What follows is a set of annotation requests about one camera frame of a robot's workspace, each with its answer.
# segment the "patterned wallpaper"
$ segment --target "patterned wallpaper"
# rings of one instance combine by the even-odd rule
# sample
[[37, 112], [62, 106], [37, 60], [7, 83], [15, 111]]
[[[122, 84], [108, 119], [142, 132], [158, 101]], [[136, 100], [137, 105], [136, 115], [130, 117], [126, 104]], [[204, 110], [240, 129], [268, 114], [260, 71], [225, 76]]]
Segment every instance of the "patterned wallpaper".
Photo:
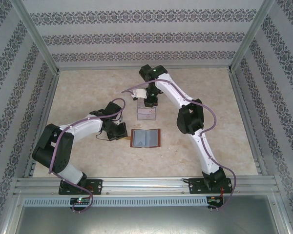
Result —
[[273, 4], [236, 75], [293, 226], [293, 0]]
[[53, 76], [8, 0], [0, 0], [0, 222], [23, 177]]
[[64, 68], [229, 65], [262, 1], [23, 2]]

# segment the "beige floor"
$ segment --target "beige floor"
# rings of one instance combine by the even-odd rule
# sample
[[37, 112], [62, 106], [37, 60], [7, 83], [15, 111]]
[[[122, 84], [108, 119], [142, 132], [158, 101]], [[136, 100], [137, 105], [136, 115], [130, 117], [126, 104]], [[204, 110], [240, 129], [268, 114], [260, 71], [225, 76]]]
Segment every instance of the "beige floor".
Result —
[[[216, 113], [218, 124], [207, 133], [216, 159], [237, 175], [257, 175], [227, 70], [170, 69], [168, 72], [188, 95], [200, 98]], [[159, 95], [157, 120], [137, 121], [137, 103], [130, 94], [121, 91], [142, 82], [138, 70], [61, 72], [48, 123], [72, 123], [122, 97], [127, 102], [123, 116], [129, 133], [133, 128], [162, 131], [162, 146], [150, 149], [130, 148], [128, 140], [109, 142], [90, 135], [74, 144], [71, 162], [88, 177], [201, 176], [197, 153], [176, 126], [178, 110], [164, 94]], [[204, 114], [205, 126], [209, 127], [212, 116], [207, 111]], [[47, 171], [37, 164], [34, 177], [49, 177]]]

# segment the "enclosure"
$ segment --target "enclosure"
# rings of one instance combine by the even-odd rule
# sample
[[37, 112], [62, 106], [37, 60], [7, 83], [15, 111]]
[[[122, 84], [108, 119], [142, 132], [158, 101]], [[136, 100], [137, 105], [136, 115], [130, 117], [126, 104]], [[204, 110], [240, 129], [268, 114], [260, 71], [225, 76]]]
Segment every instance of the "enclosure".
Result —
[[[201, 164], [170, 100], [159, 96], [156, 120], [141, 121], [121, 94], [144, 82], [146, 64], [216, 113], [210, 147], [237, 175], [223, 210], [183, 182], [202, 177]], [[74, 144], [71, 161], [103, 181], [92, 208], [74, 214], [78, 196], [58, 194], [33, 150], [47, 124], [118, 97], [128, 132], [161, 128], [161, 147], [93, 135]], [[32, 230], [293, 233], [293, 0], [0, 0], [0, 233]]]

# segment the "striped wall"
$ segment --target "striped wall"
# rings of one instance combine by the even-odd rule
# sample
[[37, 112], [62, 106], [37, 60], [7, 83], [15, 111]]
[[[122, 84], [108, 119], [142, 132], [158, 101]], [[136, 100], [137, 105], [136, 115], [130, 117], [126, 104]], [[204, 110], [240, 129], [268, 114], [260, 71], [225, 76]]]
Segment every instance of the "striped wall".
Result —
[[8, 0], [0, 0], [0, 222], [23, 177], [53, 75]]
[[263, 0], [24, 0], [60, 68], [230, 65]]
[[236, 76], [293, 227], [293, 0], [275, 1]]

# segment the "small book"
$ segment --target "small book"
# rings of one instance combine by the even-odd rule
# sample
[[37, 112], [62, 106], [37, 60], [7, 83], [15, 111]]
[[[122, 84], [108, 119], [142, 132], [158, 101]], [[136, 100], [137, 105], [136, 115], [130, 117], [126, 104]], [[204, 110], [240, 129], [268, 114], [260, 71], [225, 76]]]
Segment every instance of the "small book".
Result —
[[130, 147], [154, 148], [161, 146], [161, 129], [132, 129]]

